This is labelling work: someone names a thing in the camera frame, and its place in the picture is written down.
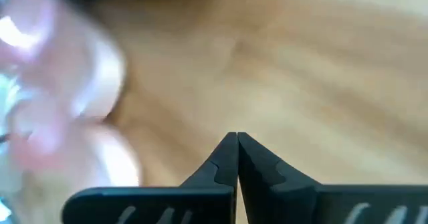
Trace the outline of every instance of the black plastic object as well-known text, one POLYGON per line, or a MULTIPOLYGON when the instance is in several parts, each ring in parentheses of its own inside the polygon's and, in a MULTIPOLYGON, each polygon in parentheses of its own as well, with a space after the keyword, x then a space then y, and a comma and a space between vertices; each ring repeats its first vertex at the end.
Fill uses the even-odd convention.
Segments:
POLYGON ((322 185, 246 133, 229 133, 181 186, 74 195, 64 224, 232 224, 237 178, 249 224, 426 224, 428 187, 322 185))

